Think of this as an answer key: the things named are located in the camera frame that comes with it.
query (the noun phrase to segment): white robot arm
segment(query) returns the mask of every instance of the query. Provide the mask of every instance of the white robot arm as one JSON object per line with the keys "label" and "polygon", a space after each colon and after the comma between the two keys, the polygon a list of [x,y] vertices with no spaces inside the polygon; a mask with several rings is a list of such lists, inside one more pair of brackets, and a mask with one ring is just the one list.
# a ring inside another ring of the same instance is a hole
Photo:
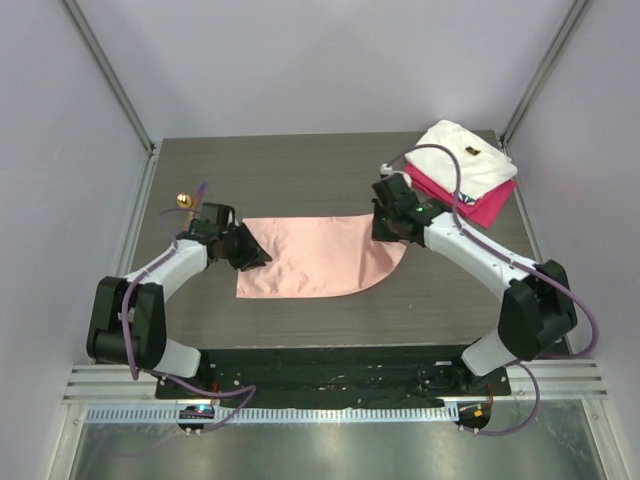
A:
{"label": "white robot arm", "polygon": [[271,261],[246,225],[236,221],[232,207],[205,203],[199,218],[162,255],[124,278],[105,277],[98,284],[87,353],[104,363],[128,363],[121,315],[128,296],[127,320],[135,320],[129,325],[130,342],[138,368],[183,378],[196,376],[201,366],[206,372],[209,363],[202,352],[167,338],[164,304],[189,278],[219,259],[243,271]]}
{"label": "white robot arm", "polygon": [[[483,377],[516,360],[533,360],[575,327],[573,302],[514,267],[523,265],[538,270],[568,287],[566,273],[558,263],[550,260],[536,265],[533,260],[509,251],[455,219],[442,202],[435,199],[420,202],[399,172],[383,177],[373,188],[377,196],[374,240],[408,240],[438,252],[502,300],[497,328],[470,345],[459,359],[473,377]],[[489,253],[488,249],[498,255]]]}

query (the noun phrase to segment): gray wall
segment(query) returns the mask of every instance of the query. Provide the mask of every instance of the gray wall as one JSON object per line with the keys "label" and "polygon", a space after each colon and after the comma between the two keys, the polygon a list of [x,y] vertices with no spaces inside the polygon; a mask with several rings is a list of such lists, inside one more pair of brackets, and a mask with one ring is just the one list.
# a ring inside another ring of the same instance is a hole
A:
{"label": "gray wall", "polygon": [[80,0],[156,138],[500,131],[570,0]]}
{"label": "gray wall", "polygon": [[[640,3],[594,2],[513,143],[543,251],[600,320],[596,358],[640,458]],[[579,331],[584,344],[589,331]]]}
{"label": "gray wall", "polygon": [[56,1],[0,15],[0,478],[40,479],[145,154]]}

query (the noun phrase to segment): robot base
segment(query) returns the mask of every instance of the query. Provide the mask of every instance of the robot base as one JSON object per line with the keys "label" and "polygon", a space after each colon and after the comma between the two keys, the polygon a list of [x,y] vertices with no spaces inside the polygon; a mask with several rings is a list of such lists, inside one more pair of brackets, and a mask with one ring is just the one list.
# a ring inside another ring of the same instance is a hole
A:
{"label": "robot base", "polygon": [[[207,376],[214,388],[257,386],[252,408],[435,407],[442,404],[438,397],[485,396],[487,384],[494,396],[510,395],[504,368],[483,378],[464,376],[454,359],[466,347],[256,348],[203,354],[211,362]],[[156,397],[193,398],[171,382],[158,384]],[[234,407],[241,400],[223,400],[222,405]]]}

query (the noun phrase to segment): metal frame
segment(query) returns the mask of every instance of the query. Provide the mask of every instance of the metal frame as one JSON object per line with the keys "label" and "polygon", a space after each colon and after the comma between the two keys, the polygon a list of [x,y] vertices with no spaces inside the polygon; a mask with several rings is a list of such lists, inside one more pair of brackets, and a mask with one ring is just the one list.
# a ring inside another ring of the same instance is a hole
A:
{"label": "metal frame", "polygon": [[140,229],[142,228],[144,212],[149,200],[153,176],[155,175],[156,167],[158,166],[158,157],[160,156],[161,146],[162,144],[159,143],[153,148],[153,151],[147,158],[142,171],[136,200],[129,214],[129,224],[118,255],[118,264],[115,271],[115,274],[118,276],[125,276],[131,271],[131,264],[133,263],[133,256],[136,252],[136,245],[138,243],[138,237],[140,236]]}
{"label": "metal frame", "polygon": [[[123,239],[120,252],[117,273],[123,274],[128,272],[131,266],[155,173],[159,149],[151,141],[77,1],[59,0],[59,2],[77,28],[105,81],[113,91],[116,101],[123,109],[132,128],[149,153],[149,159],[140,182],[137,201],[131,212],[129,229]],[[543,89],[546,80],[558,63],[592,3],[592,0],[574,0],[569,8],[542,61],[525,89],[505,131],[500,135],[500,141],[507,153],[509,153],[510,141]],[[544,249],[536,239],[536,229],[532,225],[520,189],[516,191],[516,199],[535,258],[540,261],[543,258]],[[607,478],[616,480],[634,478],[629,471],[629,464],[625,462],[624,456],[621,454],[623,451],[620,448],[621,439],[617,435],[621,431],[621,426],[608,400],[606,387],[595,361],[540,360],[531,362],[529,366],[539,382],[543,400],[582,400]],[[508,375],[514,393],[509,397],[497,397],[496,401],[509,402],[534,398],[531,382],[522,369],[509,367]],[[140,380],[134,383],[129,376],[128,368],[125,366],[78,365],[74,367],[62,402],[65,409],[65,418],[52,460],[49,479],[66,480],[69,478],[80,442],[82,427],[91,409],[101,408],[101,405],[104,407],[105,403],[109,403],[113,408],[118,408],[118,405],[120,405],[123,408],[127,406],[135,411],[136,408],[167,408],[171,407],[171,405],[192,404],[198,401],[198,399],[157,400],[154,396],[155,386],[156,380],[147,374],[141,374]],[[461,400],[481,401],[483,398],[450,397],[445,400],[451,402]]]}
{"label": "metal frame", "polygon": [[80,37],[87,47],[87,51],[91,54],[94,61],[96,62],[100,73],[102,73],[102,76],[107,82],[107,85],[109,85],[109,88],[111,88],[111,91],[115,95],[116,101],[122,108],[122,111],[129,120],[129,123],[131,123],[131,127],[136,132],[136,135],[140,139],[140,142],[142,143],[144,149],[149,155],[151,155],[154,148],[153,142],[151,141],[147,130],[144,128],[142,121],[140,121],[140,117],[138,117],[135,108],[133,108],[133,104],[129,100],[129,96],[122,87],[122,84],[120,83],[116,72],[111,66],[111,62],[109,62],[109,59],[104,53],[104,50],[102,50],[100,42],[98,42],[98,39],[93,33],[93,30],[91,29],[89,22],[87,22],[87,19],[84,16],[82,9],[78,5],[78,2],[76,0],[59,0],[59,2],[69,15],[69,18],[71,19],[73,25],[76,27],[76,30],[80,34]]}
{"label": "metal frame", "polygon": [[[607,391],[593,360],[535,360],[527,364],[536,376],[542,400],[606,400]],[[513,394],[496,397],[496,402],[533,400],[533,385],[523,369],[507,368]],[[62,401],[65,405],[101,404],[175,404],[198,403],[205,399],[158,400],[157,380],[140,373],[137,382],[131,380],[125,365],[76,365]],[[445,401],[484,401],[485,397],[443,397]]]}
{"label": "metal frame", "polygon": [[[528,363],[540,386],[541,398],[549,400],[582,400],[588,415],[589,425],[595,439],[607,478],[627,479],[628,475],[623,458],[617,448],[614,431],[609,423],[610,411],[606,386],[598,367],[593,360],[536,360]],[[496,397],[496,402],[519,402],[533,400],[533,385],[521,368],[511,366],[507,369],[513,394]],[[73,460],[80,440],[82,426],[87,415],[90,422],[96,423],[96,413],[106,416],[140,416],[144,411],[175,412],[176,408],[186,404],[208,402],[209,399],[158,400],[155,398],[157,380],[149,374],[141,373],[138,382],[131,380],[130,371],[124,365],[76,365],[69,377],[63,405],[67,408],[67,417],[58,445],[50,480],[66,480],[69,477]],[[338,418],[331,412],[319,412],[307,415],[304,411],[270,410],[266,413],[247,415],[238,423],[322,423],[336,421],[451,421],[451,408],[458,401],[483,401],[484,397],[446,397],[447,407],[440,409],[419,409],[410,414],[401,410],[385,410],[368,415],[358,414],[349,418]],[[175,418],[168,415],[166,422],[174,423]]]}
{"label": "metal frame", "polygon": [[542,57],[538,68],[536,68],[533,77],[529,81],[518,106],[507,123],[504,133],[500,135],[500,140],[503,145],[508,146],[509,142],[515,135],[520,123],[544,87],[549,75],[551,75],[551,72],[560,60],[562,53],[565,51],[569,41],[580,26],[580,23],[587,14],[592,3],[593,0],[574,0],[566,16],[562,20],[560,27],[556,31],[551,44]]}

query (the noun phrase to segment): pink fabric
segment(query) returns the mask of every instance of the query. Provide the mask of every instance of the pink fabric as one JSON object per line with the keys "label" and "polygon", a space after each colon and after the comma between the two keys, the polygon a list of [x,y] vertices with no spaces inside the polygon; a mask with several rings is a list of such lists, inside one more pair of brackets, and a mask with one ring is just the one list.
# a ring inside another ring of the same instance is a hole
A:
{"label": "pink fabric", "polygon": [[[413,187],[426,193],[427,195],[443,201],[447,205],[453,204],[453,195],[439,186],[424,173],[411,164],[407,164],[404,171],[409,174],[413,182]],[[482,198],[476,200],[474,205],[465,205],[460,202],[458,211],[469,220],[477,223],[481,227],[489,228],[498,214],[504,207],[513,191],[516,189],[515,180],[508,180],[499,187],[486,193]]]}
{"label": "pink fabric", "polygon": [[371,240],[373,215],[245,218],[273,261],[238,272],[238,298],[336,297],[365,290],[396,268],[406,246]]}

